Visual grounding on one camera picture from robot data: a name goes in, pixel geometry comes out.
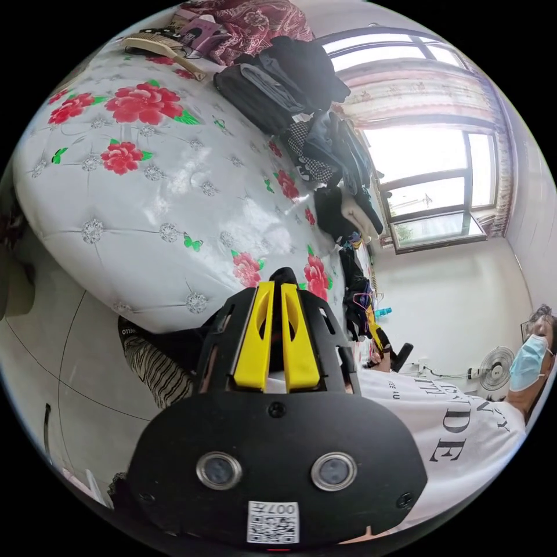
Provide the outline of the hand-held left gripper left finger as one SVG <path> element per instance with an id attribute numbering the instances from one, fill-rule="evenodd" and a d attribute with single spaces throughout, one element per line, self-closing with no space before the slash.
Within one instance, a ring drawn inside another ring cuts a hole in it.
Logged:
<path id="1" fill-rule="evenodd" d="M 241 349 L 234 369 L 240 389 L 264 390 L 272 349 L 274 282 L 261 282 L 248 314 Z"/>

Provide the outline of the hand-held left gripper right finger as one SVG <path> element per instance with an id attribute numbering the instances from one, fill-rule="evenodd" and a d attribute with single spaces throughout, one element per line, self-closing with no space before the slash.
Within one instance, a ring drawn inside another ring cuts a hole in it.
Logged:
<path id="1" fill-rule="evenodd" d="M 297 286 L 281 285 L 281 337 L 286 389 L 317 389 L 320 373 Z"/>

